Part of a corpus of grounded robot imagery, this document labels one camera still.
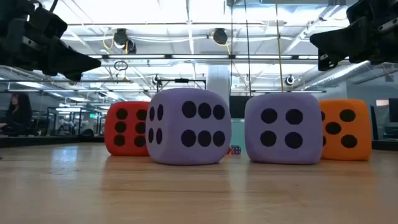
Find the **black rectangular screen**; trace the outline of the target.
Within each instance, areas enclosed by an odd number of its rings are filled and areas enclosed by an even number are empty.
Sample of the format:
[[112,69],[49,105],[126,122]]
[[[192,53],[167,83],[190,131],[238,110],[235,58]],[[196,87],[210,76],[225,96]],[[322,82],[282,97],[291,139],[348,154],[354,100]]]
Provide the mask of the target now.
[[244,119],[246,103],[249,96],[230,96],[229,111],[233,119]]

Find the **purple foam die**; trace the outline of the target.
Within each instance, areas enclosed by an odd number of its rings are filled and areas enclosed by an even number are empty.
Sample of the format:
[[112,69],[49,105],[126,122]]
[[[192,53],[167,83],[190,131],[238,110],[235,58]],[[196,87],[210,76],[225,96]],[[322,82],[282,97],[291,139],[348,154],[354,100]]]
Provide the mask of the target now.
[[196,88],[163,90],[150,101],[146,143],[153,160],[172,165],[218,163],[231,141],[231,115],[217,93]]
[[322,113],[307,93],[252,97],[244,115],[244,140],[250,160],[273,164],[316,164],[323,150]]

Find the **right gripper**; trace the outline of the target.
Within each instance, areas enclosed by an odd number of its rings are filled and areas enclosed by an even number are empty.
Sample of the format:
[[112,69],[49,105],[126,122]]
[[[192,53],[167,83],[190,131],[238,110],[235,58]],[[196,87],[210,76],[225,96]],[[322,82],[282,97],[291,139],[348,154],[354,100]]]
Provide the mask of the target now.
[[356,56],[371,64],[398,63],[398,0],[373,0],[375,18],[361,17],[348,27],[319,32],[310,42],[321,52],[318,70],[335,68],[338,62],[330,57]]

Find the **white building column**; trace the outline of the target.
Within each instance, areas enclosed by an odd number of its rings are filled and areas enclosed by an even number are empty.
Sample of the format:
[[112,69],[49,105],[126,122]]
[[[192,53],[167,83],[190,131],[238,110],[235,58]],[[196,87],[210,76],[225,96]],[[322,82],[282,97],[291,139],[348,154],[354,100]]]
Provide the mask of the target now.
[[209,65],[206,89],[219,94],[229,105],[231,91],[231,72],[229,65]]

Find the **orange foam die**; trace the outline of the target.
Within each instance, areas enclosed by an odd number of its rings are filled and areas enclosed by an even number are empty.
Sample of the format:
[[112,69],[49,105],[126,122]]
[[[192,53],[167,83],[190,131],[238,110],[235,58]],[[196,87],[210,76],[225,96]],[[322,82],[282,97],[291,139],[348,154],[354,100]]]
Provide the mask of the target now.
[[322,159],[368,161],[372,136],[369,111],[363,100],[320,100],[323,122]]

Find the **distant black station frame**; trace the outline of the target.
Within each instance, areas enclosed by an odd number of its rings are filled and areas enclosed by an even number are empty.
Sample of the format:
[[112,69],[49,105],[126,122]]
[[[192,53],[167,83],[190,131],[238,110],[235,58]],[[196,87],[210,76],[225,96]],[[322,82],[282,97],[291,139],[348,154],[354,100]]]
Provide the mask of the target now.
[[158,77],[156,77],[155,79],[156,79],[156,81],[155,81],[156,82],[156,92],[159,92],[160,90],[162,90],[170,82],[174,82],[174,83],[190,83],[190,82],[193,82],[200,89],[201,89],[201,86],[198,83],[202,82],[204,84],[204,89],[206,90],[206,80],[195,80],[195,79],[188,79],[188,78],[159,79]]

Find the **red foam die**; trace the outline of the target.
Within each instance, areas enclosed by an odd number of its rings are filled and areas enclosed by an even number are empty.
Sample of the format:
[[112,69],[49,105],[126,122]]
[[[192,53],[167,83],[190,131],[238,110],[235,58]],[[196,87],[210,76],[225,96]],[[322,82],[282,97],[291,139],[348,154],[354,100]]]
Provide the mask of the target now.
[[122,101],[106,114],[104,143],[112,156],[148,156],[146,118],[149,102]]

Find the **black monitor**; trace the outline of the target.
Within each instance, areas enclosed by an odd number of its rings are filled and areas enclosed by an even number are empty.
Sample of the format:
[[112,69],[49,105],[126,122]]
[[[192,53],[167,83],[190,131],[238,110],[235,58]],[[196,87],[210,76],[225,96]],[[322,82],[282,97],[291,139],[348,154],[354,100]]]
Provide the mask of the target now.
[[389,98],[389,121],[398,123],[398,98]]

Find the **person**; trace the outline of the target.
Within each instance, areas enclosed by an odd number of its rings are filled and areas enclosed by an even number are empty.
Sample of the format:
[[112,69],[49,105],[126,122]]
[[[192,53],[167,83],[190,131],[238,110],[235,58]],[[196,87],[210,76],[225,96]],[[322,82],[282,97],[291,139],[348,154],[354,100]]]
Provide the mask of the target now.
[[0,134],[19,136],[31,128],[32,107],[26,93],[13,93],[4,118],[0,118]]

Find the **black aluminium table frame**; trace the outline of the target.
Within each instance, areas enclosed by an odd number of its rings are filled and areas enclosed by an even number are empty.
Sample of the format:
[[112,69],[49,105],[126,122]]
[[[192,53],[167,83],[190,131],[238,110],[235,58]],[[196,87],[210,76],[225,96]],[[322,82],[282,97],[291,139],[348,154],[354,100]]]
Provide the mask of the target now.
[[[34,136],[34,137],[7,137],[0,136],[0,148],[19,146],[39,146],[51,144],[73,144],[81,142],[104,143],[104,137],[80,137],[80,136]],[[398,141],[373,141],[372,147],[379,151],[398,152]]]

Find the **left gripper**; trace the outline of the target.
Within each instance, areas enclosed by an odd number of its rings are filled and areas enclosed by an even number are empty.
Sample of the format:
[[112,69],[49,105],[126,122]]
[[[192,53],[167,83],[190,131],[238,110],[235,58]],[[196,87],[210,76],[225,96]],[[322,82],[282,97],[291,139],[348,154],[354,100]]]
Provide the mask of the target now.
[[39,63],[40,45],[32,38],[34,28],[28,17],[38,0],[0,0],[0,65],[46,74],[61,73],[72,82],[80,82],[82,73],[98,68],[101,61],[81,54],[61,40],[50,44]]

